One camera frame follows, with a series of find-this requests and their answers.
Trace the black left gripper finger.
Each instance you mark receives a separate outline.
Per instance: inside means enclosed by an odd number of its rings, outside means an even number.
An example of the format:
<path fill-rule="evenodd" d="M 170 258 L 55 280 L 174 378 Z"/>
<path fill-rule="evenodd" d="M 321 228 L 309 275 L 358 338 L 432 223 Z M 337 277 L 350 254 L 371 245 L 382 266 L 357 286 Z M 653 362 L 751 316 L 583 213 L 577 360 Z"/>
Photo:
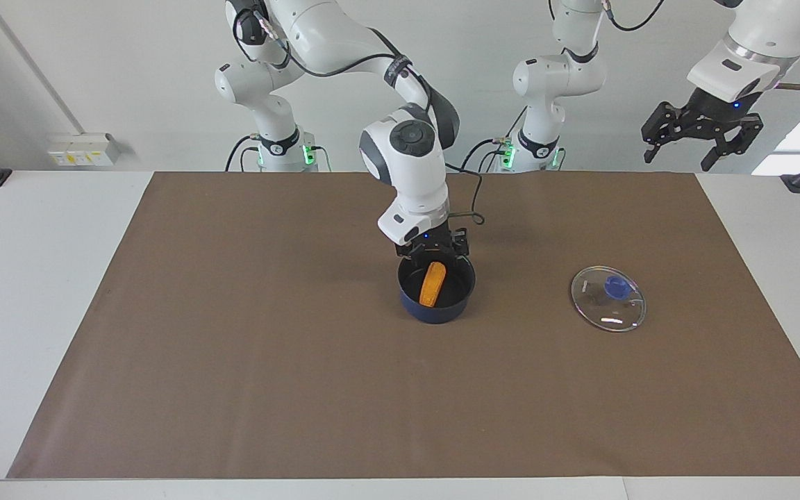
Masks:
<path fill-rule="evenodd" d="M 677 108 L 668 101 L 660 102 L 641 127 L 642 141 L 647 145 L 644 161 L 651 164 L 662 145 L 692 138 L 693 121 L 689 105 Z"/>
<path fill-rule="evenodd" d="M 708 173 L 723 158 L 730 155 L 742 155 L 764 128 L 760 116 L 745 116 L 737 122 L 705 124 L 703 130 L 708 132 L 708 139 L 715 145 L 709 149 L 701 161 L 701 170 Z"/>

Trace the yellow corn cob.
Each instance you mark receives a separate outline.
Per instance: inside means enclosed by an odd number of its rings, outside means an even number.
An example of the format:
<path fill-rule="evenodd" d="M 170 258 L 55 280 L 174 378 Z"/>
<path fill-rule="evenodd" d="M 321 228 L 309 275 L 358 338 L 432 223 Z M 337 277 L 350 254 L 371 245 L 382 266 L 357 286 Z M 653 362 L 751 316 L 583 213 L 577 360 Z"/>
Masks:
<path fill-rule="evenodd" d="M 433 260 L 429 263 L 425 269 L 422 285 L 420 285 L 418 304 L 429 309 L 437 307 L 446 280 L 447 266 L 440 260 Z"/>

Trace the glass lid with blue knob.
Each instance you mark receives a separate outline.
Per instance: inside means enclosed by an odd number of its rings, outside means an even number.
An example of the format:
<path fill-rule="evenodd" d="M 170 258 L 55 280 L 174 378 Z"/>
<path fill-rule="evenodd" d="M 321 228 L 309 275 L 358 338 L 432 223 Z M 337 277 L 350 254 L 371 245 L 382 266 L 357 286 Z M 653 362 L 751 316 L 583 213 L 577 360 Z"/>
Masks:
<path fill-rule="evenodd" d="M 605 332 L 628 333 L 647 318 L 647 298 L 636 282 L 609 266 L 579 270 L 569 285 L 569 298 L 582 319 Z"/>

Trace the brown table mat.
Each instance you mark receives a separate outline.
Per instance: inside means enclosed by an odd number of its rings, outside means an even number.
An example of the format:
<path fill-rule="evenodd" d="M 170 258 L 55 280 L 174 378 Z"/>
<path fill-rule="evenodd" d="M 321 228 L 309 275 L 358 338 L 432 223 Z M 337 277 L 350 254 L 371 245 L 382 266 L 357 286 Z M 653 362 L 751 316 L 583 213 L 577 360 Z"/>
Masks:
<path fill-rule="evenodd" d="M 413 319 L 368 174 L 153 175 L 9 478 L 800 476 L 800 358 L 697 177 L 488 175 Z M 634 331 L 578 315 L 603 265 Z"/>

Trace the white wall socket box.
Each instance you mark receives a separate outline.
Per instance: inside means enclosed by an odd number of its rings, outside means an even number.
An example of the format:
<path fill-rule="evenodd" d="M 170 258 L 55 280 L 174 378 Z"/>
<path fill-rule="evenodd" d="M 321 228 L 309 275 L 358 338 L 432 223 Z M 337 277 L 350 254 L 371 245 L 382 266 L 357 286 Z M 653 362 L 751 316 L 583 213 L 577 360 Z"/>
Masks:
<path fill-rule="evenodd" d="M 114 167 L 121 152 L 109 133 L 53 134 L 47 155 L 58 167 Z"/>

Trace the white wall conduit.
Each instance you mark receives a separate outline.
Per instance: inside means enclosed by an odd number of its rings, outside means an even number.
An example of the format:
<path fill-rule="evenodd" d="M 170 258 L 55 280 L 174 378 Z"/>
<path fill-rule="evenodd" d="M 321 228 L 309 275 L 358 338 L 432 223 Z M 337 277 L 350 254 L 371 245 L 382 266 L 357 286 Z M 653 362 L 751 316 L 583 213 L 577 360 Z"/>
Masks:
<path fill-rule="evenodd" d="M 69 105 L 61 97 L 60 93 L 53 86 L 53 83 L 44 75 L 41 67 L 35 62 L 31 53 L 26 50 L 25 44 L 19 40 L 16 32 L 12 30 L 6 19 L 0 13 L 0 34 L 7 40 L 6 45 L 14 53 L 14 56 L 20 60 L 18 66 L 22 71 L 28 75 L 34 85 L 41 91 L 45 98 L 41 98 L 47 104 L 48 111 L 54 116 L 58 116 L 58 120 L 63 124 L 63 132 L 69 131 L 73 135 L 85 134 L 85 127 L 80 123 L 76 115 L 70 110 Z"/>

